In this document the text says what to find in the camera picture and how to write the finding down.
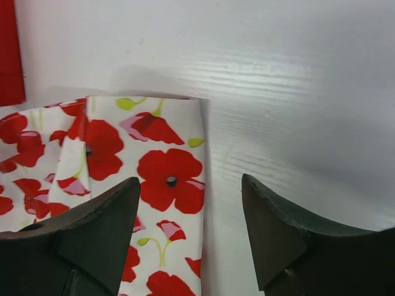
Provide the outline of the red poppy print skirt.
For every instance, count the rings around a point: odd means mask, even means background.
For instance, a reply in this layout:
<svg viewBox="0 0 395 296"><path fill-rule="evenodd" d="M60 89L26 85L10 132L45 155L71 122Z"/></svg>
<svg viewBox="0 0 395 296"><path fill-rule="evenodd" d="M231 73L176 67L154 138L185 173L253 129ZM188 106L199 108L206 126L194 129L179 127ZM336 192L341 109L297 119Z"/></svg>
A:
<svg viewBox="0 0 395 296"><path fill-rule="evenodd" d="M1 120L2 295L200 295L197 99L90 96Z"/></svg>

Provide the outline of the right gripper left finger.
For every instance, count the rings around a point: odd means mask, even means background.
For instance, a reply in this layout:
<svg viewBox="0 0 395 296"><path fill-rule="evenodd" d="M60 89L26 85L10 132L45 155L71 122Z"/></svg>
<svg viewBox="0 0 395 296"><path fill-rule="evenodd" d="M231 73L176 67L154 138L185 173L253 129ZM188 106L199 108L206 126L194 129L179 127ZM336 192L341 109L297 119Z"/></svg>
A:
<svg viewBox="0 0 395 296"><path fill-rule="evenodd" d="M136 219L138 178L60 215L1 233L1 295L117 295Z"/></svg>

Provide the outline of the red plastic tray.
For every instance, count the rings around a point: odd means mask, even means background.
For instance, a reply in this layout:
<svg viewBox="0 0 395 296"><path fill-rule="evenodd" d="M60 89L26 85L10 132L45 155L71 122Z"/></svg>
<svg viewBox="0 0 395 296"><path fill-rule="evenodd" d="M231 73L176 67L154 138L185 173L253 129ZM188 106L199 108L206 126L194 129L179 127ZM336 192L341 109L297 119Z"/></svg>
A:
<svg viewBox="0 0 395 296"><path fill-rule="evenodd" d="M25 102L15 3L1 0L1 107Z"/></svg>

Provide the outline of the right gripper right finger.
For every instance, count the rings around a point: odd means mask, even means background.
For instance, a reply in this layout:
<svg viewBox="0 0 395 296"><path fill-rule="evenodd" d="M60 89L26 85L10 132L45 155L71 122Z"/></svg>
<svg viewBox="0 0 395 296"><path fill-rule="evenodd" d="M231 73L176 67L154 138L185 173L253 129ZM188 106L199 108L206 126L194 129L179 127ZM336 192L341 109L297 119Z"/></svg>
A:
<svg viewBox="0 0 395 296"><path fill-rule="evenodd" d="M257 285L265 295L393 295L394 229L329 220L245 174L241 195Z"/></svg>

